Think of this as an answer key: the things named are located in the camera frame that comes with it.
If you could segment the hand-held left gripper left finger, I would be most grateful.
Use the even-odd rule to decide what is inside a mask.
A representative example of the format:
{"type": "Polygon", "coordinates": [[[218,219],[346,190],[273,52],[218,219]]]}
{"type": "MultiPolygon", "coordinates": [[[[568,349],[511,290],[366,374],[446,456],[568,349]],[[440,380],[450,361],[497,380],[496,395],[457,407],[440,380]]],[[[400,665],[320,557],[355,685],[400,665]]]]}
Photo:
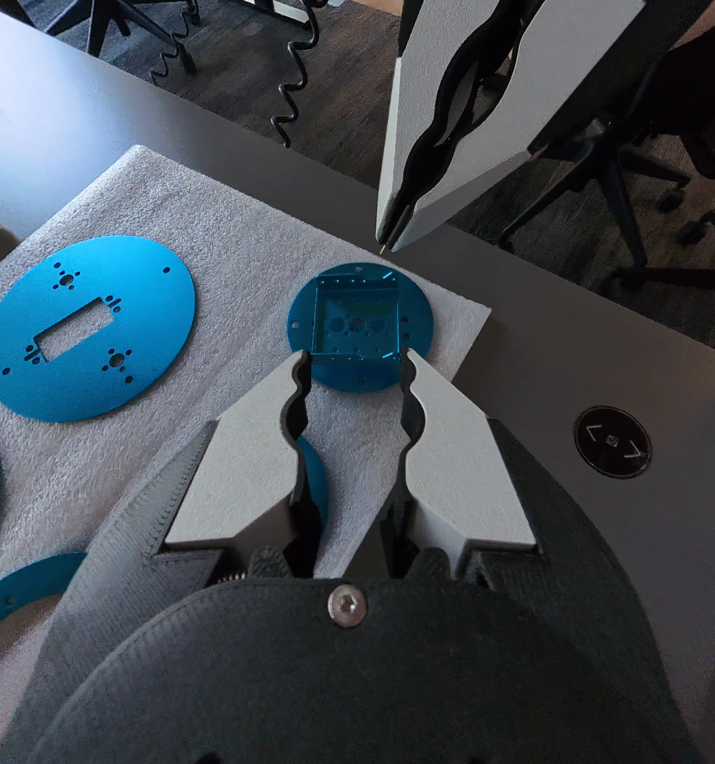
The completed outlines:
{"type": "Polygon", "coordinates": [[[312,360],[296,351],[225,410],[165,538],[169,549],[230,549],[243,566],[279,549],[312,576],[322,537],[297,438],[308,418],[312,360]]]}

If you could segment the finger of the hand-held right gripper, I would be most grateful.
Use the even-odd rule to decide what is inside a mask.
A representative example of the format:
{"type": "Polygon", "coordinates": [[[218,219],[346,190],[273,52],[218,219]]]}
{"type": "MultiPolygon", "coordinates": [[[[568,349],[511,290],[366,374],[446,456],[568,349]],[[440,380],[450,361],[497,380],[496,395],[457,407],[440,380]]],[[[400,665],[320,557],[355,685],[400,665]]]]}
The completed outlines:
{"type": "Polygon", "coordinates": [[[481,80],[501,65],[501,2],[404,2],[383,148],[376,237],[405,246],[419,201],[473,122],[481,80]]]}
{"type": "Polygon", "coordinates": [[[530,158],[539,135],[645,4],[501,2],[501,65],[481,80],[471,129],[455,146],[442,180],[420,198],[421,222],[411,223],[406,245],[530,158]]]}

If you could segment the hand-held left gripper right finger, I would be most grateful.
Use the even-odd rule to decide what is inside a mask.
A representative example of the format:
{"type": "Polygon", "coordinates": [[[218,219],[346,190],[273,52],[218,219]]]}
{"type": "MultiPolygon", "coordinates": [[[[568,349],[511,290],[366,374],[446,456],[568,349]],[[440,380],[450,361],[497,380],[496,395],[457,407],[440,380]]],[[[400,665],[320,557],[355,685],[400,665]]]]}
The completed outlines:
{"type": "Polygon", "coordinates": [[[381,539],[391,578],[441,549],[461,573],[475,549],[531,550],[530,527],[484,412],[422,356],[402,350],[403,448],[381,539]]]}

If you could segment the small blue perforated disc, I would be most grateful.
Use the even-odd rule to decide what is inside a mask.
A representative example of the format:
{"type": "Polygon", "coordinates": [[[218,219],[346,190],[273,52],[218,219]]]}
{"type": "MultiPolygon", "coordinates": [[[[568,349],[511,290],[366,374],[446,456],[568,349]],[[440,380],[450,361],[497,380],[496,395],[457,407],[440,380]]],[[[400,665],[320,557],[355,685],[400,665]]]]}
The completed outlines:
{"type": "Polygon", "coordinates": [[[409,347],[425,357],[432,344],[434,319],[432,308],[425,293],[408,276],[394,266],[380,263],[343,263],[321,272],[300,290],[295,297],[287,318],[287,338],[292,351],[305,349],[313,360],[312,377],[319,383],[349,393],[370,393],[397,384],[400,379],[401,350],[409,347]],[[348,361],[341,358],[335,362],[314,359],[311,352],[313,342],[313,317],[315,278],[320,274],[349,273],[357,266],[367,264],[392,269],[397,273],[400,288],[399,300],[399,351],[390,359],[358,358],[348,361]]]}
{"type": "Polygon", "coordinates": [[[322,535],[328,523],[329,508],[329,488],[326,470],[318,453],[304,435],[300,435],[296,442],[303,452],[309,490],[321,518],[322,535]]]}

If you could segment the blue metal U bracket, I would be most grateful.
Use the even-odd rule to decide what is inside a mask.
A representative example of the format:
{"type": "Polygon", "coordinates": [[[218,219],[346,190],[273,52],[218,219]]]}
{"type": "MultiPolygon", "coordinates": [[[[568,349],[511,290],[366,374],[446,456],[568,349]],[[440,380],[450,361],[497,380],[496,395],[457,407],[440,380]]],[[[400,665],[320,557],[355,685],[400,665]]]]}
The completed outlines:
{"type": "Polygon", "coordinates": [[[367,264],[315,278],[314,359],[390,359],[399,351],[398,276],[367,264]]]}

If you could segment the black round desk control panel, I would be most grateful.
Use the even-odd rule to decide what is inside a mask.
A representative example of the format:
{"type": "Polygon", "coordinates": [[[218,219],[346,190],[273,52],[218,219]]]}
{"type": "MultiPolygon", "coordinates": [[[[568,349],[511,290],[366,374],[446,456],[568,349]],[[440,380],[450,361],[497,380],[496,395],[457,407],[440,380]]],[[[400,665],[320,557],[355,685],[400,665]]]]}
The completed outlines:
{"type": "Polygon", "coordinates": [[[649,466],[652,443],[629,413],[612,406],[586,409],[573,426],[574,445],[584,462],[614,479],[639,476],[649,466]]]}

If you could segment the black office chair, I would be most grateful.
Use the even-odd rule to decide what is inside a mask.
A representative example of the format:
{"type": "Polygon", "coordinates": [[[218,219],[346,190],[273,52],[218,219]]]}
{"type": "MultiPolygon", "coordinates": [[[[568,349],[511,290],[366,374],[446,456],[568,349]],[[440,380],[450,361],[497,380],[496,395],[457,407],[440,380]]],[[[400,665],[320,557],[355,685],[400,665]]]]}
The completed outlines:
{"type": "Polygon", "coordinates": [[[671,194],[682,195],[691,177],[631,145],[640,134],[670,134],[680,138],[697,172],[715,179],[715,152],[705,138],[706,130],[715,121],[715,62],[708,62],[706,53],[689,62],[678,63],[676,58],[675,51],[668,53],[647,72],[625,113],[606,129],[549,144],[543,153],[546,157],[571,161],[573,167],[505,227],[498,247],[512,251],[510,240],[524,224],[564,193],[578,193],[594,179],[633,258],[631,267],[619,267],[599,283],[599,294],[606,296],[614,281],[620,281],[627,290],[654,282],[715,291],[715,270],[648,267],[623,177],[623,172],[628,171],[668,180],[676,184],[671,194]]]}

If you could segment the blue disc with rectangular slot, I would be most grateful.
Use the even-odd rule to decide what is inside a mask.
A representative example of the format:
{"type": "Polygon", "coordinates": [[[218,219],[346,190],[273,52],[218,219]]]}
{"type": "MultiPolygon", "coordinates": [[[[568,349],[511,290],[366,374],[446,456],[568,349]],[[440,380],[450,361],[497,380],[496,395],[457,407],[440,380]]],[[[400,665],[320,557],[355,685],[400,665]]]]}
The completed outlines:
{"type": "Polygon", "coordinates": [[[194,315],[191,275],[164,245],[112,235],[67,246],[0,301],[0,402],[49,423],[117,409],[170,367],[194,315]],[[111,322],[49,359],[43,333],[96,303],[111,322]]]}

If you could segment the white foam mat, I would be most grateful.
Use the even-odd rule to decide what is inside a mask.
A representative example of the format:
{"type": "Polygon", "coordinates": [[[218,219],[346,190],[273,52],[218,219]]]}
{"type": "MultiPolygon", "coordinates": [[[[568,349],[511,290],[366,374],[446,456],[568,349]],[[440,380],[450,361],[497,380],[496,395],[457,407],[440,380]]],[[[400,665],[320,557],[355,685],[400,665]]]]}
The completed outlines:
{"type": "MultiPolygon", "coordinates": [[[[286,317],[299,289],[359,247],[133,147],[0,263],[0,299],[50,254],[87,238],[132,234],[188,267],[197,317],[180,357],[143,396],[81,423],[38,423],[0,404],[0,578],[37,559],[85,549],[98,527],[289,356],[286,317]]],[[[414,277],[435,323],[427,361],[452,380],[490,308],[414,277]]],[[[348,395],[314,384],[305,437],[328,473],[329,520],[315,574],[345,572],[395,482],[407,441],[398,386],[348,395]]],[[[37,659],[50,598],[0,626],[0,739],[37,659]]]]}

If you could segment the black saddle stool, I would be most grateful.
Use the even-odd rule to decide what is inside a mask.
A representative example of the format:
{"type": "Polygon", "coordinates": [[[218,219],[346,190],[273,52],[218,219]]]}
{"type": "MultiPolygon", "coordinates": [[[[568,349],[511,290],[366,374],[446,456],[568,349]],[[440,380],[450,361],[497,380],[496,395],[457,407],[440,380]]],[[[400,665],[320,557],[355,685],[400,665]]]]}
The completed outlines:
{"type": "Polygon", "coordinates": [[[59,13],[42,31],[89,55],[160,86],[182,69],[197,73],[186,47],[201,24],[198,2],[57,2],[59,13]]]}

